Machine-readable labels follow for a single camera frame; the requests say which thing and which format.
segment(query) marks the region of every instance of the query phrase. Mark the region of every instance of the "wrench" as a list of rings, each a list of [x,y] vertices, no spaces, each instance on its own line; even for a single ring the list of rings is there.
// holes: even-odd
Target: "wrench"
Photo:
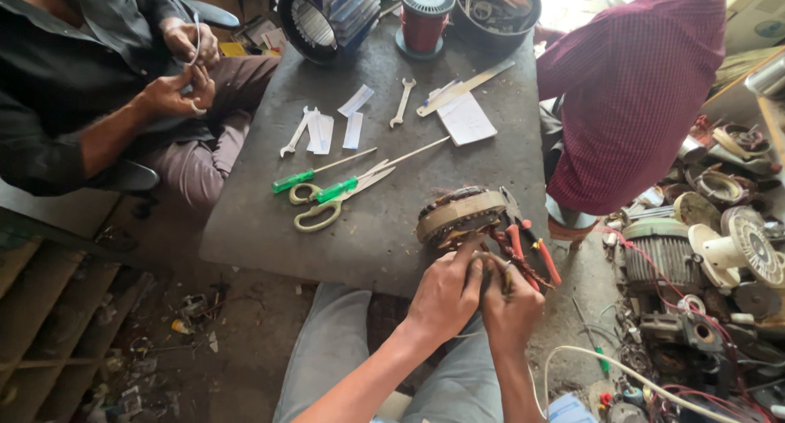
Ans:
[[[308,127],[308,106],[302,108],[303,117],[302,121],[300,121],[300,125],[297,127],[297,130],[294,132],[294,136],[292,136],[292,140],[289,141],[289,144],[286,147],[281,148],[281,157],[286,152],[294,153],[294,146],[297,146],[297,142],[300,140],[300,136],[302,136],[302,132],[305,131],[305,128]]]
[[[409,92],[411,91],[411,87],[417,85],[417,81],[412,79],[410,83],[406,82],[406,78],[404,78],[404,96],[400,98],[400,104],[398,105],[398,114],[390,119],[390,128],[395,128],[395,124],[403,124],[404,120],[401,119],[404,117],[404,110],[406,110],[406,102],[409,101]]]

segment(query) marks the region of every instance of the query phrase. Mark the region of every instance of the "chair armrest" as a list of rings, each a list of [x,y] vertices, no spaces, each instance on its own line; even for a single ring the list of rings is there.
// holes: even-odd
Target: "chair armrest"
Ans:
[[[234,30],[240,27],[240,20],[237,16],[223,10],[218,6],[213,6],[198,0],[182,0],[193,10],[199,12],[200,21],[206,25],[218,27],[224,30]]]

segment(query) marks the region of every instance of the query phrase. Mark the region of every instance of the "person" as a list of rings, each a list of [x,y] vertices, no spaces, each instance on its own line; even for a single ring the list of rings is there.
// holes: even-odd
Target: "person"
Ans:
[[[0,0],[0,177],[56,196],[131,159],[209,213],[278,58],[222,58],[193,16],[182,0]]]
[[[467,240],[426,270],[407,317],[371,357],[371,292],[319,285],[272,421],[368,423],[398,383],[448,341],[445,358],[415,394],[403,423],[542,421],[525,350],[545,298],[515,266],[490,253],[473,257],[484,239]],[[480,316],[484,268],[491,279]],[[502,294],[506,271],[512,282],[509,294]],[[465,337],[456,338],[459,333]]]
[[[725,0],[636,0],[568,34],[535,28],[547,194],[603,216],[672,166],[724,58]]]

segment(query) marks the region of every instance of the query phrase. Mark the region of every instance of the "workbench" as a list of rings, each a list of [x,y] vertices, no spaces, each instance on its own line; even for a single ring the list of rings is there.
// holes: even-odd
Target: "workbench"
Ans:
[[[439,189],[466,185],[506,186],[523,216],[533,222],[535,233],[550,242],[531,36],[510,55],[515,66],[473,91],[498,130],[495,137],[460,148],[448,140],[426,150],[348,199],[339,219],[327,228],[310,234],[294,229],[294,217],[311,205],[291,205],[288,191],[274,194],[271,182],[378,147],[374,153],[318,173],[311,182],[326,188],[446,136],[435,112],[417,115],[428,92],[456,76],[471,79],[505,58],[468,47],[448,27],[444,52],[431,61],[414,61],[398,52],[399,26],[397,17],[383,17],[360,48],[357,61],[342,67],[314,65],[294,47],[287,47],[206,225],[202,259],[413,297],[423,271],[441,254],[417,242],[413,234],[417,215],[440,196]],[[396,116],[404,91],[403,78],[414,78],[417,85],[403,125],[391,129],[389,121]],[[375,93],[359,110],[364,115],[359,149],[343,149],[347,119],[337,109],[363,84]],[[335,118],[330,154],[306,152],[306,133],[296,153],[281,158],[280,148],[289,143],[305,106],[318,107]],[[535,270],[547,275],[539,257],[532,250],[525,252]]]

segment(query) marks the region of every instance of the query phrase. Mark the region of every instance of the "copper wire spool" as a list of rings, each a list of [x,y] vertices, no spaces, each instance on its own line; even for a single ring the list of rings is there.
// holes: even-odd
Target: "copper wire spool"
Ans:
[[[441,37],[455,0],[401,0],[398,48],[415,59],[430,59],[444,45]]]

